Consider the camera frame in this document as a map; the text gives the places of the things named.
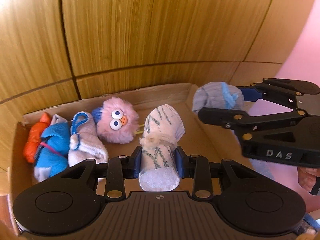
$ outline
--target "brass screw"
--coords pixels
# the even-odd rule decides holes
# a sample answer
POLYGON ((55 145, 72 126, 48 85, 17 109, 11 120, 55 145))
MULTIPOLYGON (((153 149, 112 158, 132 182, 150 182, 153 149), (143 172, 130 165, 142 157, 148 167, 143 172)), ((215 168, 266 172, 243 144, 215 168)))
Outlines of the brass screw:
POLYGON ((251 133, 246 133, 242 136, 242 139, 245 141, 249 141, 252 139, 252 134, 251 133))
POLYGON ((240 120, 242 118, 241 114, 236 114, 233 119, 240 120))
POLYGON ((210 192, 207 190, 198 190, 195 195, 199 198, 208 198, 211 196, 210 192))
POLYGON ((122 196, 122 192, 119 190, 110 190, 108 191, 107 196, 109 198, 119 198, 122 196))

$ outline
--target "orange plastic bag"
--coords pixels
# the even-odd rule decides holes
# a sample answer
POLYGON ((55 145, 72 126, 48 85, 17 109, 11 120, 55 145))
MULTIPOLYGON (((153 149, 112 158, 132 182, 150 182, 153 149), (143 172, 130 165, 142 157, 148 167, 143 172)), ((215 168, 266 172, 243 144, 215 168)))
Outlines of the orange plastic bag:
POLYGON ((41 134, 50 125, 50 122, 51 117, 44 112, 40 121, 31 127, 28 141, 23 149, 23 156, 29 163, 35 162, 35 154, 41 143, 41 134))

